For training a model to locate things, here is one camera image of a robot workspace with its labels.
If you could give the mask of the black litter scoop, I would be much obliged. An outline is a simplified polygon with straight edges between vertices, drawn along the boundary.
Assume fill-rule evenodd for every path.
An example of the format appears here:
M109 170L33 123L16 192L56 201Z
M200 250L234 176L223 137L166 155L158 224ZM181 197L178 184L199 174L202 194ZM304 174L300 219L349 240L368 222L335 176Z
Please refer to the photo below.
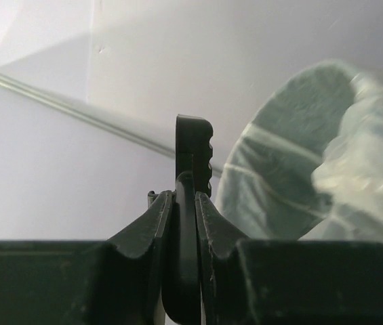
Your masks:
M213 134L204 118L176 117L175 190L162 299L166 314L177 324L201 321L195 195L211 196Z

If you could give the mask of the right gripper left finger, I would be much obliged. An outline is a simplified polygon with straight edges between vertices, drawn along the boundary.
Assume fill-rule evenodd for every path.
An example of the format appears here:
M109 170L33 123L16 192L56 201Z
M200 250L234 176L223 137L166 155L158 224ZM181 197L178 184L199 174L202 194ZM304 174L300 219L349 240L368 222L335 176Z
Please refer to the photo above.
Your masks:
M0 324L163 324L172 193L108 240L0 241Z

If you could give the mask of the bin with white bag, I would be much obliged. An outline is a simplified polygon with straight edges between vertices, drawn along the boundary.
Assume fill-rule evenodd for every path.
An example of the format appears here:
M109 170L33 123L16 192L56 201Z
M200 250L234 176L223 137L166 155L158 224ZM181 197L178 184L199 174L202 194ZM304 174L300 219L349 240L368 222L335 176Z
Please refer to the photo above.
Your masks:
M216 206L254 238L383 242L383 73L326 61L288 80L233 146Z

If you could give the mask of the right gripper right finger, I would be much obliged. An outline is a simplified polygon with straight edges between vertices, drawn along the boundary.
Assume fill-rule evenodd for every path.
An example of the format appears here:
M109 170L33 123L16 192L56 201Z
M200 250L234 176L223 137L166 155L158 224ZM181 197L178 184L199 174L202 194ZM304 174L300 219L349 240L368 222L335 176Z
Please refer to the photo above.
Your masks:
M248 238L195 197L204 324L383 324L383 244Z

